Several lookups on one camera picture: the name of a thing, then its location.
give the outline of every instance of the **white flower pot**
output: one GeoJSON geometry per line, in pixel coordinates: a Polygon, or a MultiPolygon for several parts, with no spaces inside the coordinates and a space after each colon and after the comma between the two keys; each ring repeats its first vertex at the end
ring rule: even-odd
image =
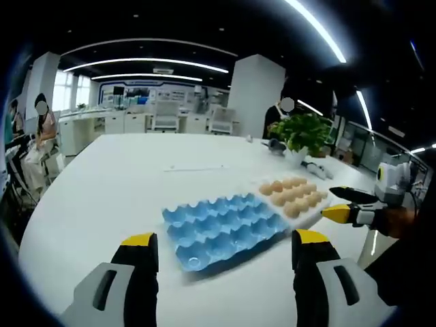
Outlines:
{"type": "Polygon", "coordinates": [[[299,152],[291,151],[289,149],[285,150],[285,159],[290,163],[291,168],[299,168],[302,161],[307,156],[309,152],[308,148],[305,146],[299,152]]]}

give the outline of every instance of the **black ceiling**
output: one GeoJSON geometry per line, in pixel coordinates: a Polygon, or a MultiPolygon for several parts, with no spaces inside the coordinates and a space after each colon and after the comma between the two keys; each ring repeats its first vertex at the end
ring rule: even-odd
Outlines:
{"type": "MultiPolygon", "coordinates": [[[[25,36],[35,45],[34,56],[50,50],[63,54],[96,42],[126,38],[165,38],[195,42],[237,54],[234,57],[201,46],[174,42],[117,42],[85,48],[62,56],[60,68],[128,57],[193,61],[229,70],[163,63],[111,63],[75,71],[90,77],[106,74],[152,73],[154,67],[203,79],[203,84],[226,89],[235,61],[261,54],[286,68],[300,83],[320,79],[338,97],[362,89],[373,128],[396,138],[391,125],[406,133],[399,141],[413,148],[436,141],[436,131],[425,119],[431,21],[424,2],[389,0],[299,0],[325,26],[347,59],[339,64],[317,31],[285,0],[129,1],[75,4],[69,8],[35,8],[20,22],[32,22],[25,36]],[[43,12],[43,18],[37,18],[43,12]],[[411,48],[413,40],[419,58],[411,48]]],[[[349,117],[366,125],[361,107],[349,117]]]]}

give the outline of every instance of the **white table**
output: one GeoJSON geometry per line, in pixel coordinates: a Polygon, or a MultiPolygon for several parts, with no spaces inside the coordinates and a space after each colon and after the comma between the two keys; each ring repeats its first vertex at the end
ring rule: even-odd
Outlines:
{"type": "MultiPolygon", "coordinates": [[[[321,181],[304,169],[296,173],[322,187],[372,190],[371,178],[331,157],[324,161],[336,174],[334,181],[321,181]]],[[[37,205],[22,239],[19,264],[43,303],[59,314],[72,302],[75,286],[99,263],[110,262],[124,239],[154,231],[159,239],[158,326],[293,326],[290,239],[232,270],[196,280],[181,270],[161,216],[164,207],[246,191],[247,182],[286,170],[284,158],[271,155],[259,140],[100,136],[37,205]]],[[[324,218],[312,229],[329,237],[342,257],[354,260],[367,235],[366,228],[324,218]]]]}

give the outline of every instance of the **blue egg tray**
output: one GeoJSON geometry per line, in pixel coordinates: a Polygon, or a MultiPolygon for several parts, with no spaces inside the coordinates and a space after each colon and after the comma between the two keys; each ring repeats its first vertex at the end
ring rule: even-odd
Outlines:
{"type": "Polygon", "coordinates": [[[176,245],[176,256],[186,271],[200,271],[230,259],[289,227],[252,193],[182,205],[175,211],[164,209],[162,215],[169,224],[167,233],[176,245]]]}

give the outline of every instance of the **green leaves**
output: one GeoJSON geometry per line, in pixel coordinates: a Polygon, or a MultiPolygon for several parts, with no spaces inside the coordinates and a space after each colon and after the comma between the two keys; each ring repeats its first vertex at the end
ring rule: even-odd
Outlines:
{"type": "Polygon", "coordinates": [[[277,134],[289,150],[298,152],[307,146],[309,152],[318,152],[328,137],[328,123],[316,114],[295,114],[268,126],[268,133],[277,134]]]}

